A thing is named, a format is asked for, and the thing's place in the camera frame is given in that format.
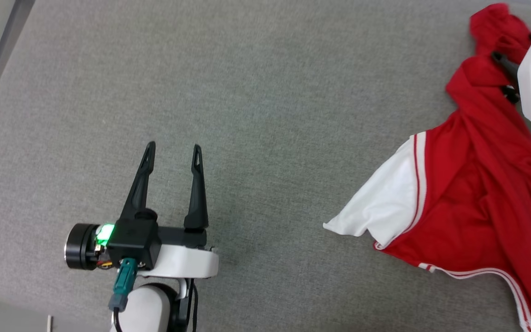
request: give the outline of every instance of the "red fabric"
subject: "red fabric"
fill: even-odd
[[[505,271],[525,297],[520,321],[531,332],[531,135],[503,96],[500,87],[510,82],[490,58],[497,50],[520,63],[529,30],[505,4],[476,13],[470,26],[477,55],[446,87],[459,109],[427,132],[421,219],[384,251],[458,275]]]

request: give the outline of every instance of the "red stripe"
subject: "red stripe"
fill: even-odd
[[[415,223],[415,219],[417,219],[417,214],[419,213],[419,192],[421,191],[420,185],[419,185],[419,166],[417,166],[417,134],[413,137],[413,155],[415,155],[415,176],[417,176],[417,205],[415,206],[415,215],[413,216],[413,221],[411,222],[411,225]]]

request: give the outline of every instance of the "red jacket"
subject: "red jacket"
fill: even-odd
[[[531,332],[531,135],[501,91],[492,51],[520,63],[530,31],[508,6],[471,18],[476,56],[446,87],[459,106],[412,136],[325,228],[377,240],[377,249],[455,278],[503,277]]]

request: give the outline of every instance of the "white fabric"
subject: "white fabric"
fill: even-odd
[[[361,236],[368,230],[378,246],[384,248],[413,224],[418,205],[422,206],[418,199],[415,153],[424,156],[425,133],[417,136],[417,139],[411,136],[401,145],[343,210],[323,227],[339,235],[353,236]]]

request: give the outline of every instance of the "black cable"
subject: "black cable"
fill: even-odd
[[[118,308],[114,308],[114,327],[116,328],[116,332],[122,332],[122,328],[120,327],[120,321],[118,321],[118,314],[120,311],[118,311]]]
[[[198,289],[195,284],[192,284],[194,292],[194,316],[192,317],[192,332],[196,332],[196,325],[198,324]]]

